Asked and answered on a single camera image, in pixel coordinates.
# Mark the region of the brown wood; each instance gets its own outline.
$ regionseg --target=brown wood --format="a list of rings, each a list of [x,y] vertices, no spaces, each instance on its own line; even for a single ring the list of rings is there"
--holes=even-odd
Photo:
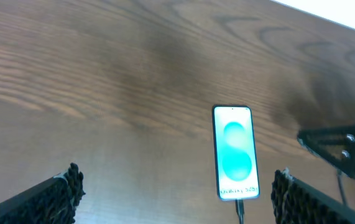
[[[295,134],[355,123],[355,31],[266,0],[0,0],[0,202],[76,162],[78,223],[237,223],[216,196],[215,103],[254,113],[248,223],[273,222],[287,166],[340,200]]]

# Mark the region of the wooden table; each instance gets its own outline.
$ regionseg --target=wooden table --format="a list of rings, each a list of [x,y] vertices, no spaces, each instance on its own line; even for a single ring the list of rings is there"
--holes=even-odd
[[[254,113],[247,223],[273,223],[276,169],[340,200],[295,135],[355,123],[355,31],[267,0],[0,0],[0,202],[76,162],[78,223],[237,223],[215,103]]]

